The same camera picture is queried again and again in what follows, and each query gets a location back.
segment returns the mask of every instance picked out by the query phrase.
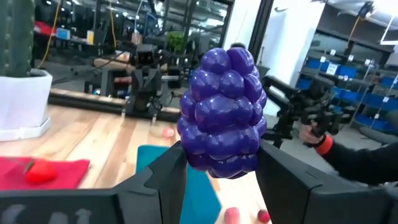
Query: red strawberry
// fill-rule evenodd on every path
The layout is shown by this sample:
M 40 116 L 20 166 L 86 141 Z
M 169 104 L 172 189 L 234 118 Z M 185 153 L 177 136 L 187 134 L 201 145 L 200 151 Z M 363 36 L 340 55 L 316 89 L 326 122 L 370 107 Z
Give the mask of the red strawberry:
M 25 173 L 25 180 L 31 184 L 43 184 L 57 178 L 57 171 L 43 159 L 32 161 Z

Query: person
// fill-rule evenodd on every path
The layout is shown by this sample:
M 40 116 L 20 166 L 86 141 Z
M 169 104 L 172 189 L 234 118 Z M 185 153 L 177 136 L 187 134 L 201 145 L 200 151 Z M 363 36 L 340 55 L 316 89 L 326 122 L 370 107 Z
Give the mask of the person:
M 324 134 L 317 138 L 312 125 L 303 125 L 299 138 L 324 158 L 339 175 L 369 185 L 398 181 L 398 142 L 375 150 L 350 149 Z
M 230 48 L 234 48 L 234 47 L 241 47 L 243 49 L 246 49 L 246 46 L 244 44 L 242 44 L 242 43 L 233 43 L 233 44 L 231 44 Z

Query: white wall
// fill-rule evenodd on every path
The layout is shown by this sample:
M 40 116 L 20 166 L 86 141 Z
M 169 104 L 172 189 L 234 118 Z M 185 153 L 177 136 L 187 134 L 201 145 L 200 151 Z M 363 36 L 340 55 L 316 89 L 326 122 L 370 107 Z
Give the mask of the white wall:
M 394 46 L 394 52 L 390 54 L 386 64 L 398 65 L 398 45 Z
M 299 78 L 325 4 L 309 3 L 308 0 L 275 0 L 273 8 L 278 6 L 288 9 L 283 12 L 272 10 L 262 43 L 261 62 L 271 68 L 268 75 L 293 86 Z M 278 111 L 279 107 L 271 101 L 264 108 L 264 113 L 269 115 L 275 116 Z
M 261 0 L 235 0 L 225 35 L 224 49 L 239 42 L 249 47 Z

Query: pink ball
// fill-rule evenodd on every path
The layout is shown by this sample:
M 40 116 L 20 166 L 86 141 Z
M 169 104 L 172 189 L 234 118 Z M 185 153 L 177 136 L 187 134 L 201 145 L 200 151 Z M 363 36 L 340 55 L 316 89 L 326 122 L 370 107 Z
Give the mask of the pink ball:
M 167 127 L 163 130 L 163 137 L 164 138 L 171 138 L 174 136 L 174 130 L 170 127 Z
M 260 223 L 268 223 L 271 220 L 271 217 L 269 216 L 269 213 L 267 210 L 262 209 L 257 214 L 257 219 Z
M 239 224 L 240 216 L 238 208 L 228 208 L 224 213 L 224 223 L 225 224 Z

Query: wooden table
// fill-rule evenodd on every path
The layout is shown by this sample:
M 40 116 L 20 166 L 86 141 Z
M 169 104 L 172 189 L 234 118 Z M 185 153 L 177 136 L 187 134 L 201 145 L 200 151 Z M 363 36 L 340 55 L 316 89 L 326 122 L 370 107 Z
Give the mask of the wooden table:
M 1 156 L 34 156 L 51 160 L 89 159 L 90 169 L 80 188 L 113 187 L 136 171 L 137 148 L 143 144 L 171 146 L 178 134 L 163 138 L 165 127 L 175 124 L 124 118 L 116 114 L 49 106 L 52 127 L 40 138 L 0 142 Z M 212 179 L 223 209 L 216 223 L 223 223 L 223 210 L 238 207 L 241 224 L 255 223 L 265 208 L 254 173 L 237 180 Z

